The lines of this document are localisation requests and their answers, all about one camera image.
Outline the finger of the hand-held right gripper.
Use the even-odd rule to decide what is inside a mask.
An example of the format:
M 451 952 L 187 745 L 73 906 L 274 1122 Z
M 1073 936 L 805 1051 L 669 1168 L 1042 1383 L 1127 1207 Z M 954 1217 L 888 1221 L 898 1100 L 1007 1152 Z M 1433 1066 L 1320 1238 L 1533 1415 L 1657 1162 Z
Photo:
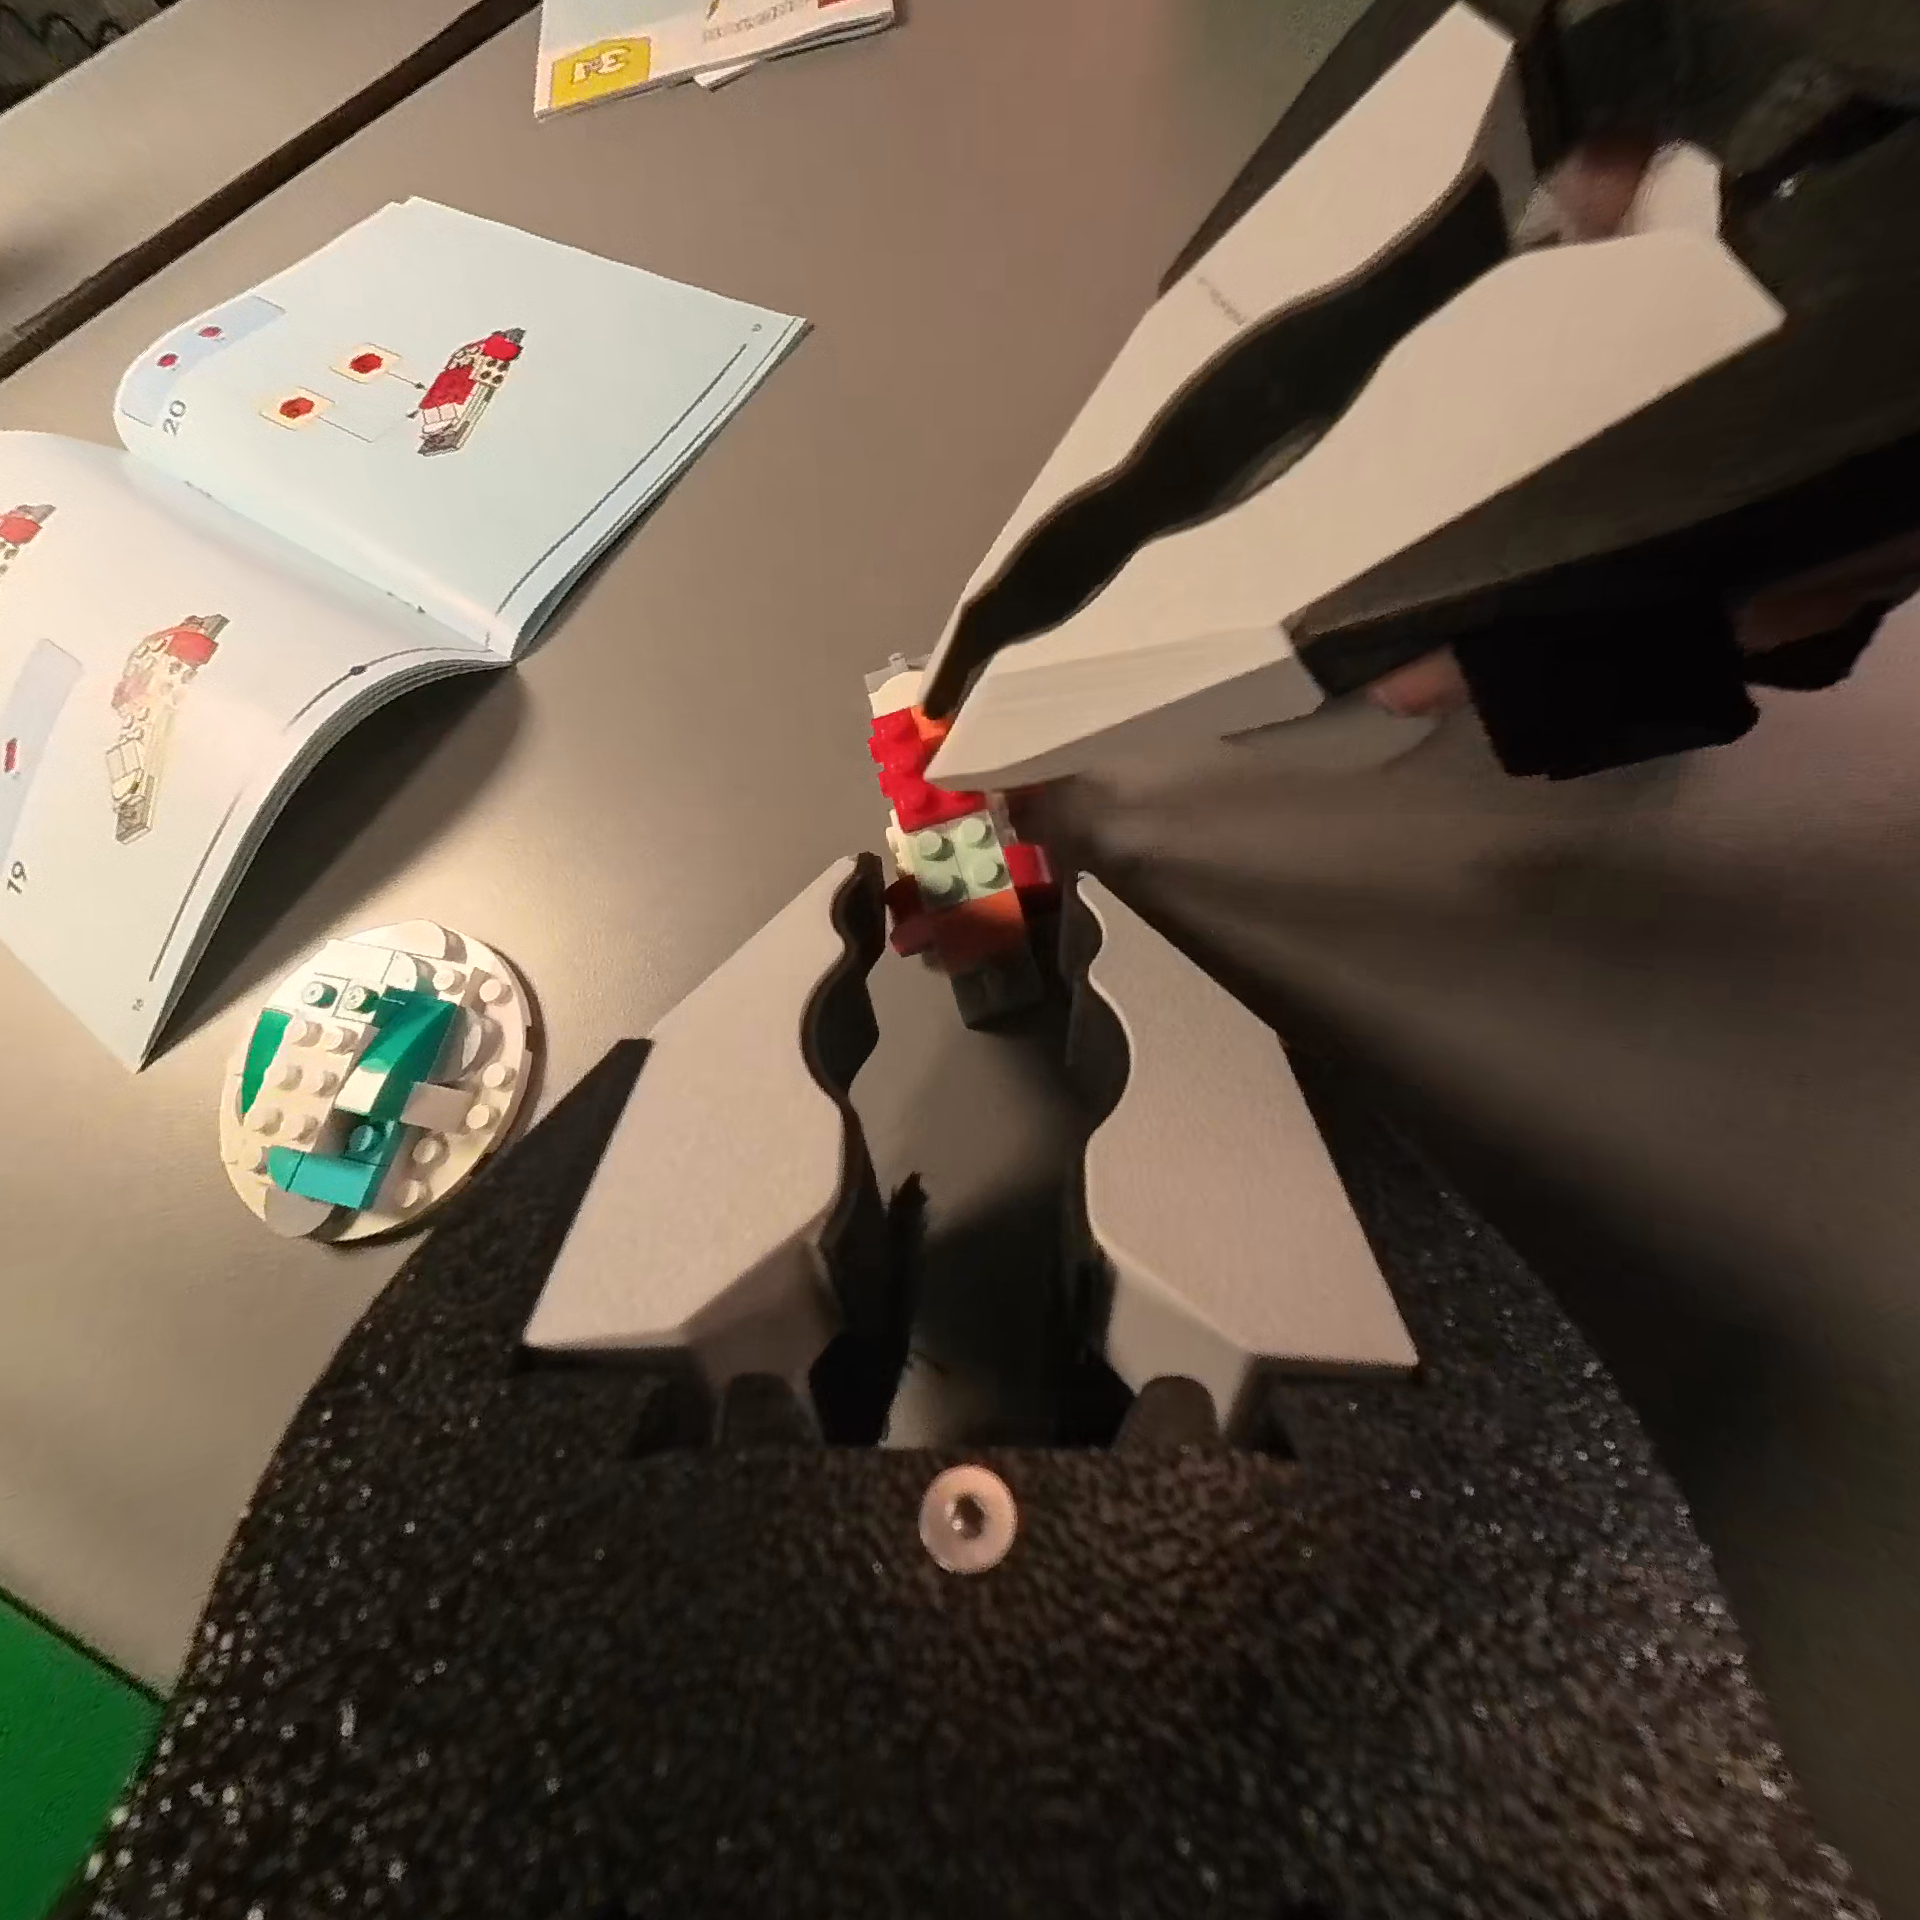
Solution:
M 1534 183 L 1525 29 L 1385 3 L 1219 204 L 925 664 L 928 714 L 1311 714 L 1287 621 L 1284 460 L 1331 445 L 1385 361 L 1507 260 Z
M 1385 356 L 1291 469 L 1144 544 L 1092 608 L 1006 649 L 928 781 L 1031 788 L 1303 719 L 1323 704 L 1291 636 L 1311 605 L 1715 369 L 1783 315 L 1725 242 L 1681 229 L 1485 272 Z

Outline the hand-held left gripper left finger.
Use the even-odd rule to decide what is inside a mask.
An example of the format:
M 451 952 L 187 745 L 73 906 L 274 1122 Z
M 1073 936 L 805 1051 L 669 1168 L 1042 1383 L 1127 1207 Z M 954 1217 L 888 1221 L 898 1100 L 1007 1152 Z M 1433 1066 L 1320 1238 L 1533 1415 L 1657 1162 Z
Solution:
M 840 1332 L 879 1329 L 883 1205 L 849 1094 L 880 943 L 879 858 L 837 858 L 652 1028 L 530 1349 L 805 1386 Z

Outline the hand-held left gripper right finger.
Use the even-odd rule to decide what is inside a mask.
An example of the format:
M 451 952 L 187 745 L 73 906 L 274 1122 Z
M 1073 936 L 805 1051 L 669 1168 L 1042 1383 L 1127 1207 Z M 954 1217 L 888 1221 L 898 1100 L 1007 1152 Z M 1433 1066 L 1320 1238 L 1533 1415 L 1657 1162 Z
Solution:
M 1244 1429 L 1265 1375 L 1410 1375 L 1414 1337 L 1278 1034 L 1083 872 L 1065 900 L 1068 1068 L 1092 1346 L 1129 1392 L 1200 1389 Z

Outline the white red green lego model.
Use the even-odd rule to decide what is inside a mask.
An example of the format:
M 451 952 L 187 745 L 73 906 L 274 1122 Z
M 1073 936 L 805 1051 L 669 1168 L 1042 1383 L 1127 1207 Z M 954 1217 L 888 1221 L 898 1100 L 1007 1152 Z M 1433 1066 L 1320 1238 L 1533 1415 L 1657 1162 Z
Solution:
M 922 668 L 925 659 L 892 655 L 865 674 L 865 751 L 892 861 L 889 948 L 947 980 L 965 1028 L 994 1029 L 1044 1000 L 1037 933 L 1058 908 L 1058 878 L 1044 847 L 1021 832 L 1015 795 L 928 781 L 935 754 L 910 719 Z

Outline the green plastic bins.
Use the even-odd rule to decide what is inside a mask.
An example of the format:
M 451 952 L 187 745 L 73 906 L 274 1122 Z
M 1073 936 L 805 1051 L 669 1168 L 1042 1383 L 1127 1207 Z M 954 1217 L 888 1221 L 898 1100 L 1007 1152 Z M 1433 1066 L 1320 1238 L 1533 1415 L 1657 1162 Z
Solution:
M 161 1696 L 3 1597 L 3 1914 L 52 1917 L 151 1752 Z

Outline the round white and teal lego base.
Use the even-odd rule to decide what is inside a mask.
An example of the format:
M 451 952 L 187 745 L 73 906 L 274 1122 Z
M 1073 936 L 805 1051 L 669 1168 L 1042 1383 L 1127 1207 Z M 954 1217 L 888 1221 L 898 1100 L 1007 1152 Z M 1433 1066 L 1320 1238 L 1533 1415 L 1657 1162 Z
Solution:
M 508 1143 L 539 1066 L 539 1005 L 497 948 L 420 921 L 329 937 L 226 1062 L 226 1183 L 278 1238 L 414 1230 Z

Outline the open light blue instruction booklet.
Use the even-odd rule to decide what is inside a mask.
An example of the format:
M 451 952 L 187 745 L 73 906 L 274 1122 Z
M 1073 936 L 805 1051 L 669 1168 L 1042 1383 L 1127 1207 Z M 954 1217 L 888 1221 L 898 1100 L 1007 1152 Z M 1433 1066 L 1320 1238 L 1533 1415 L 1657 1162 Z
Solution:
M 395 202 L 3 432 L 3 948 L 139 1071 L 287 798 L 506 668 L 806 322 Z

